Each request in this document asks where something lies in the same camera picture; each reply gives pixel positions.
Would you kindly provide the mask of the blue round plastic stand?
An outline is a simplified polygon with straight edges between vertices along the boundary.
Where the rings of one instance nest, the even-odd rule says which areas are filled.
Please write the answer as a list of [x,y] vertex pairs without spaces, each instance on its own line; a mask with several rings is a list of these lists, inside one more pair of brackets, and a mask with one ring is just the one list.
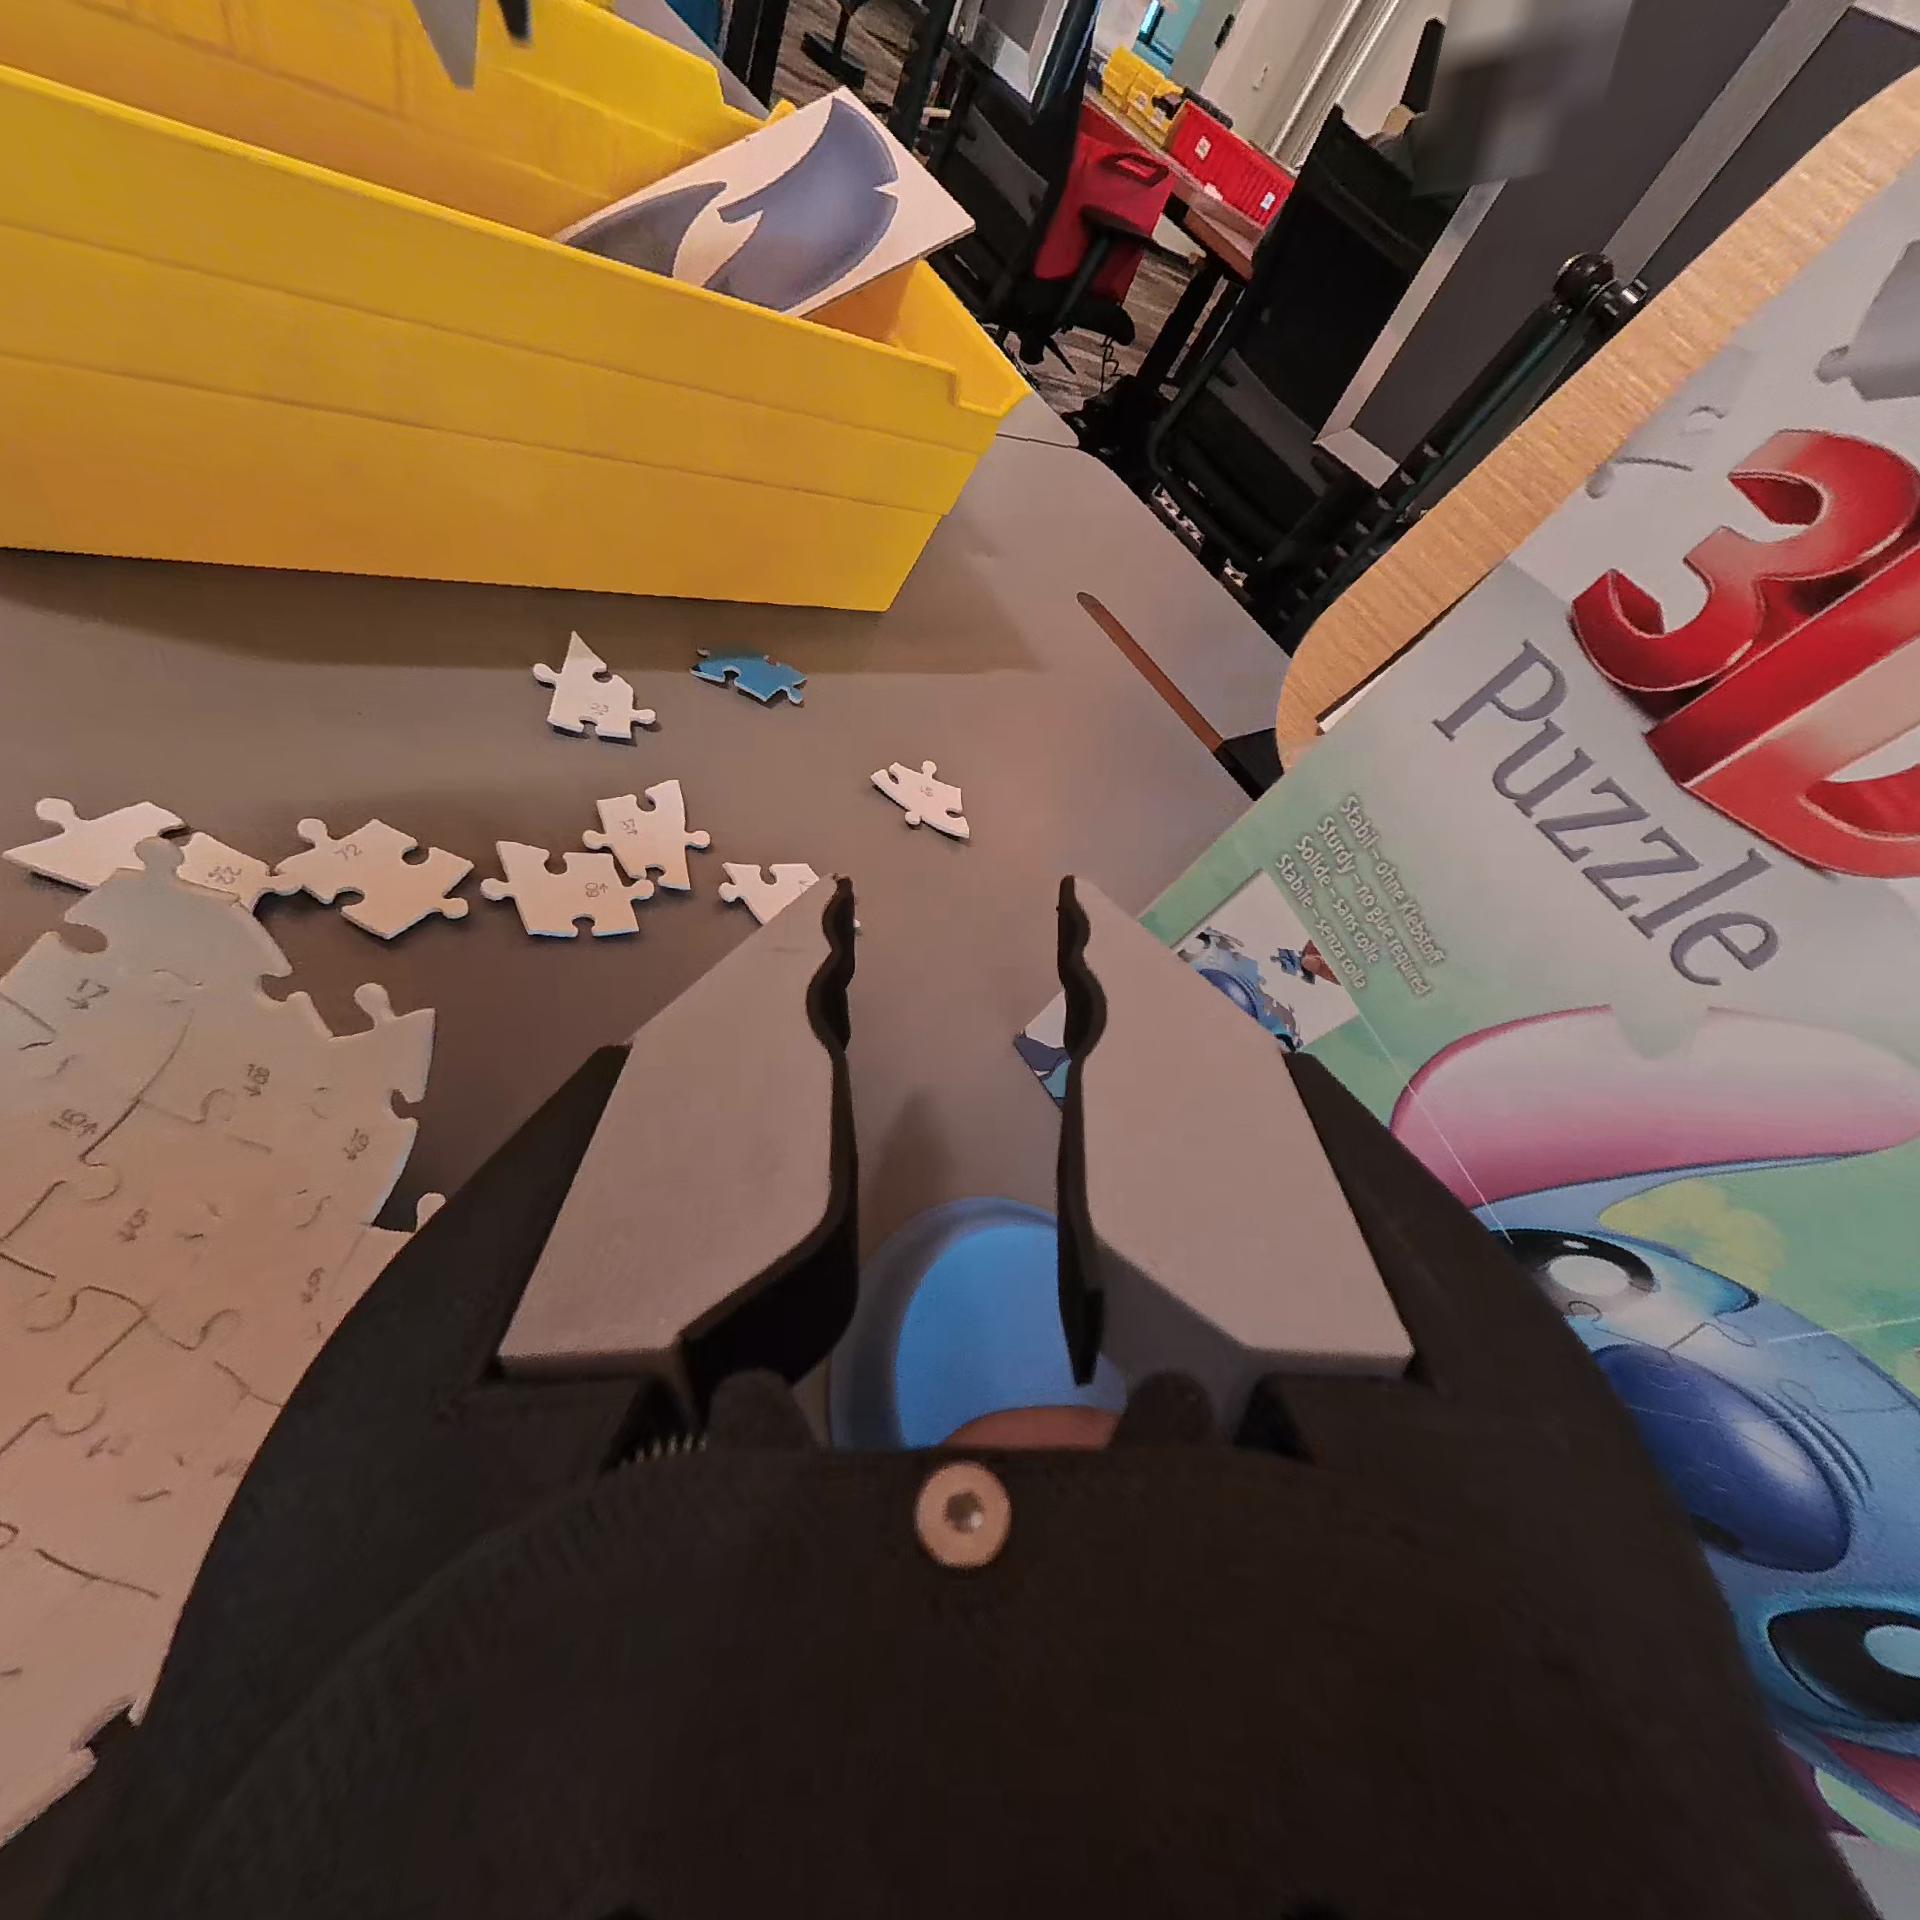
[[1057,1213],[1000,1195],[929,1206],[857,1278],[856,1315],[827,1365],[840,1449],[932,1449],[1025,1408],[1120,1411],[1110,1359],[1076,1383],[1058,1303]]

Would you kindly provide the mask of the black office chair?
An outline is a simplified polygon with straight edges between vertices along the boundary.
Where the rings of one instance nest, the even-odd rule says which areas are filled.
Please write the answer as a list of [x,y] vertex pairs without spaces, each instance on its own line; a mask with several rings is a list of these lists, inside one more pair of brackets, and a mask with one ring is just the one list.
[[1398,161],[1329,115],[1254,275],[1147,431],[1150,491],[1212,570],[1251,573],[1354,486],[1319,435],[1448,223]]

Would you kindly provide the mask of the white card with blue ears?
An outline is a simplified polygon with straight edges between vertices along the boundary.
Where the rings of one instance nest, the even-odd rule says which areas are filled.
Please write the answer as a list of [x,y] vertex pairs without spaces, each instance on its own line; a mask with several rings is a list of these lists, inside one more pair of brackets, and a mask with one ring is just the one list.
[[562,227],[562,246],[804,317],[972,234],[975,217],[836,88]]

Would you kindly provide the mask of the red storage bin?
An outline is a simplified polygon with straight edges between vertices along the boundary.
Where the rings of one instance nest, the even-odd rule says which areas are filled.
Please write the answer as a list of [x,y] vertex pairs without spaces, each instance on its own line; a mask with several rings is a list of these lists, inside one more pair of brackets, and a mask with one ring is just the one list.
[[1190,94],[1170,118],[1167,155],[1203,194],[1235,207],[1255,227],[1266,227],[1286,206],[1294,173]]

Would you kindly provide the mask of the colourful cartoon puzzle box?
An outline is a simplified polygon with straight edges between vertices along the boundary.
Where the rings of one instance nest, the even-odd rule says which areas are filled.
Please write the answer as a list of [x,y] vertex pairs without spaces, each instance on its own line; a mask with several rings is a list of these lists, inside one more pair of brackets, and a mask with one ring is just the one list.
[[1919,1838],[1916,176],[1144,912],[1535,1261],[1816,1822]]

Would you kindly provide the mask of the assembled curved puzzle section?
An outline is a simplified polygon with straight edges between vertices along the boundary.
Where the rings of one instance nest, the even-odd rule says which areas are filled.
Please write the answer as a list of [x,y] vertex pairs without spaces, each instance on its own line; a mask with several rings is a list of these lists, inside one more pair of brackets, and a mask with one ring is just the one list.
[[82,889],[6,974],[6,1835],[143,1717],[241,1479],[410,1241],[430,1009],[369,982],[339,1033],[254,901],[161,806],[15,861]]

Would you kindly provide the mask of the scatter of puzzle pieces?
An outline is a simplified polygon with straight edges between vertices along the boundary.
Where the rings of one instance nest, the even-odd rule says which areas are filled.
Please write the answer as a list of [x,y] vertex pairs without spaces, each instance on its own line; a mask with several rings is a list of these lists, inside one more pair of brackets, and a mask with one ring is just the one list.
[[[564,735],[596,735],[631,744],[657,712],[636,704],[633,685],[574,633],[562,664],[540,663],[535,681],[550,690],[547,725]],[[538,939],[570,939],[582,930],[599,939],[639,930],[639,904],[657,893],[690,890],[690,853],[712,847],[712,833],[689,824],[683,785],[665,779],[643,794],[604,798],[599,824],[578,847],[499,840],[499,874],[482,880],[482,898],[515,904],[522,928]],[[67,800],[40,800],[49,827],[40,840],[8,847],[6,861],[72,889],[91,889],[138,865],[138,849],[159,840],[178,853],[177,874],[239,901],[244,910],[265,895],[311,895],[380,941],[430,919],[459,921],[470,901],[459,885],[474,864],[444,847],[420,847],[398,827],[370,819],[337,833],[319,819],[298,824],[300,849],[276,864],[191,831],[168,806],[135,802],[82,815]]]

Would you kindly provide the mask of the red office chair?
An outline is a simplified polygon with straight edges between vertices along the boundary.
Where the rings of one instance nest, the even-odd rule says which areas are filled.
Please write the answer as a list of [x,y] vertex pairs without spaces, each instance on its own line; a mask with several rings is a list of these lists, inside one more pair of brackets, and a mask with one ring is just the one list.
[[1134,144],[1080,141],[1038,239],[1025,245],[992,325],[1018,359],[1038,367],[1066,359],[1063,333],[1083,328],[1127,347],[1136,322],[1126,303],[1169,206],[1170,165]]

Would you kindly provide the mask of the black metal stand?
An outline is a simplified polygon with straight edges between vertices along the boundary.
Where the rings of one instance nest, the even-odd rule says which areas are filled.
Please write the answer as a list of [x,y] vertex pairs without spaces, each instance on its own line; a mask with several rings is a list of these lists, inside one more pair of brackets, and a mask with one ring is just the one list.
[[1619,333],[1647,298],[1647,282],[1622,275],[1609,255],[1572,255],[1555,275],[1548,298],[1439,423],[1422,431],[1412,453],[1331,523],[1318,558],[1296,583],[1294,618],[1282,641],[1288,650],[1296,650],[1310,623]]

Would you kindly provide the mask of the brown background desk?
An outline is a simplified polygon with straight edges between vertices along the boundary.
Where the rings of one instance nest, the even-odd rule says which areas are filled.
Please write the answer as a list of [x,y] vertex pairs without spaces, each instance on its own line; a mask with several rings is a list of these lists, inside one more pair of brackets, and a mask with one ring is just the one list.
[[[1225,112],[1216,109],[1212,103],[1208,105],[1219,115],[1228,118]],[[1167,155],[1167,145],[1150,144],[1134,127],[1122,123],[1103,105],[1098,94],[1088,94],[1083,97],[1083,118],[1098,118],[1103,126],[1099,136],[1106,144],[1138,153],[1140,159],[1134,161],[1134,171],[1144,171],[1153,185],[1167,186],[1162,222],[1179,234],[1174,241],[1174,249],[1186,250],[1190,259],[1209,258],[1240,280],[1251,279],[1258,246],[1279,213],[1266,227],[1255,227],[1235,207],[1223,206],[1223,200],[1212,194],[1204,197],[1203,189]]]

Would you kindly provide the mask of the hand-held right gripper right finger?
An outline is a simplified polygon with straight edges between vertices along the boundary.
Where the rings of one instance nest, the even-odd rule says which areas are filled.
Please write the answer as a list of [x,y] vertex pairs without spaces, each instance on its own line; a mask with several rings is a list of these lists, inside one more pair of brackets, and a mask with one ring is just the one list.
[[1058,890],[1072,1378],[1403,1378],[1412,1342],[1282,1045],[1091,880]]

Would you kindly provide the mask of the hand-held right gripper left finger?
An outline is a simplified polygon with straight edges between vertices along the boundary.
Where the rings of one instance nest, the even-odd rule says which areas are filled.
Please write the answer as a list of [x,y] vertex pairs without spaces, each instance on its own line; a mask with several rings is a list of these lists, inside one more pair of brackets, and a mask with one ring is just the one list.
[[551,1384],[800,1384],[857,1304],[851,880],[817,880],[650,1016],[499,1349]]

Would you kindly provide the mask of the light wooden panel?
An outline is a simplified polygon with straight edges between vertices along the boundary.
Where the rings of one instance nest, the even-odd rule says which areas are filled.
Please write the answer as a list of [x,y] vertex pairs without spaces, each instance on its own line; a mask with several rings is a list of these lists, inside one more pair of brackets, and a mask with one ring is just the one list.
[[1280,767],[1356,693],[1510,559],[1919,153],[1911,71],[1826,131],[1643,312],[1503,438],[1314,618],[1276,717]]

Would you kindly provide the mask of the small yellow storage bin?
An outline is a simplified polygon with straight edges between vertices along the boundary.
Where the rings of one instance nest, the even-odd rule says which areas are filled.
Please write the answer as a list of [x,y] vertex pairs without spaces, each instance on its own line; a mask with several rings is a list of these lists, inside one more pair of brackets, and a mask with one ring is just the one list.
[[1099,97],[1150,144],[1167,145],[1190,90],[1140,56],[1131,43],[1122,43],[1110,51],[1099,71]]

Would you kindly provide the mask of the yellow plastic bin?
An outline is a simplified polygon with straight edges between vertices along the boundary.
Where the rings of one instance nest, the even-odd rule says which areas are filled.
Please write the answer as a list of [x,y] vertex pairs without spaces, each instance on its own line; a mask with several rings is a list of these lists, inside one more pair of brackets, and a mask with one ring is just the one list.
[[929,262],[792,319],[555,234],[756,130],[673,19],[3,6],[6,545],[890,608],[1028,394]]

